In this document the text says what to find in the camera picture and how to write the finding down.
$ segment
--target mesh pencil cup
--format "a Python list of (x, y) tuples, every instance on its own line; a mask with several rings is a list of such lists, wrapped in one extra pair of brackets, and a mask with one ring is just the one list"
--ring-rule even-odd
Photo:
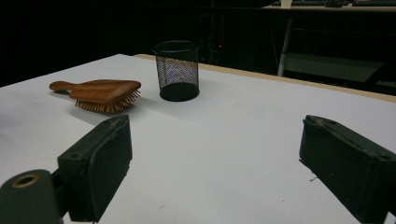
[(183, 102), (198, 96), (198, 48), (185, 40), (162, 42), (154, 47), (160, 96), (164, 100)]

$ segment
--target wooden paddle brush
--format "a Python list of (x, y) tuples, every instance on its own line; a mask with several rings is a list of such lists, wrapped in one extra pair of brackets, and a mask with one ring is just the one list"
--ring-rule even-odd
[(102, 79), (74, 84), (65, 81), (52, 82), (53, 91), (70, 91), (69, 97), (77, 100), (76, 106), (105, 113), (121, 111), (139, 97), (141, 83), (132, 80)]

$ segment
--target white table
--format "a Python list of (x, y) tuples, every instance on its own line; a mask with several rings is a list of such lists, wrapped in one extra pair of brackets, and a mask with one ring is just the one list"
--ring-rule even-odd
[(395, 97), (200, 65), (200, 95), (171, 103), (147, 57), (115, 55), (1, 88), (0, 183), (55, 171), (59, 155), (114, 116), (74, 107), (52, 81), (134, 79), (141, 97), (124, 112), (134, 158), (101, 224), (358, 223), (299, 162), (303, 119), (336, 120), (396, 152)]

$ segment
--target hairbrush bristles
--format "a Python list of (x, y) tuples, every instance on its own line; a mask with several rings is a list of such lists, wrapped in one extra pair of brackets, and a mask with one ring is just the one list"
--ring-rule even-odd
[(136, 100), (136, 98), (140, 96), (139, 93), (140, 91), (134, 91), (133, 93), (127, 95), (126, 97), (121, 98), (120, 100), (111, 104), (99, 104), (94, 102), (77, 100), (76, 106), (82, 109), (92, 110), (97, 112), (115, 113), (131, 106), (132, 103)]

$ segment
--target hairbrush handle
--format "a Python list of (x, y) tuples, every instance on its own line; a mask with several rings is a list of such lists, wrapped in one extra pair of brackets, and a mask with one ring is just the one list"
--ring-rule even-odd
[(49, 84), (49, 89), (53, 91), (71, 91), (73, 90), (77, 84), (65, 82), (65, 81), (56, 81)]

